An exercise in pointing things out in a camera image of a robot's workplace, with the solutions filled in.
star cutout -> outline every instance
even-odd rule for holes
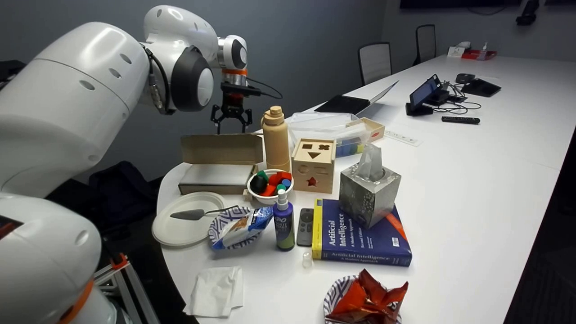
[[[318,181],[316,181],[316,179],[314,179],[314,177],[312,177],[306,181],[308,181],[308,187],[316,187],[316,183],[318,183]]]

patterned paper plate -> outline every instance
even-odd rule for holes
[[[332,312],[332,310],[334,310],[334,308],[336,307],[336,305],[338,304],[340,299],[342,299],[344,294],[350,288],[350,285],[352,285],[352,282],[354,280],[356,280],[357,278],[358,278],[358,276],[347,276],[347,277],[342,277],[342,278],[334,281],[334,283],[332,284],[332,286],[328,290],[326,297],[324,297],[324,316],[325,317],[326,317],[326,315],[330,314]],[[335,324],[335,323],[332,321],[326,320],[325,324]],[[400,316],[400,313],[398,313],[398,317],[396,317],[396,324],[402,324],[402,316]]]
[[[224,226],[226,226],[228,223],[232,221],[241,219],[242,217],[246,216],[246,214],[248,214],[249,212],[250,208],[234,207],[218,214],[218,216],[214,218],[214,220],[212,221],[212,223],[210,223],[210,226],[208,227],[208,238],[210,239],[210,242],[214,244],[218,240],[220,240],[220,233],[222,232],[222,228],[224,228]],[[235,248],[245,247],[246,245],[254,242],[260,236],[260,234],[262,234],[262,232],[258,232],[256,235],[251,236],[243,240],[242,242],[233,244],[227,247],[227,249],[234,250]]]

napkin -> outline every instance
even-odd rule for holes
[[[202,317],[228,317],[244,305],[244,277],[239,266],[202,270],[184,312]]]
[[[382,151],[379,147],[370,143],[364,145],[364,151],[354,175],[372,182],[382,179],[384,170],[382,170]]]

remote control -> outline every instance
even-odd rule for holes
[[[299,246],[312,246],[312,224],[314,209],[302,208],[300,210],[300,222],[298,223],[298,237],[296,244]]]
[[[480,118],[442,116],[442,121],[447,122],[447,123],[461,123],[461,124],[478,125],[480,123]]]

red chip bag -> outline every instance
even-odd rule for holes
[[[342,323],[394,324],[407,290],[408,282],[386,291],[364,269],[326,318]]]

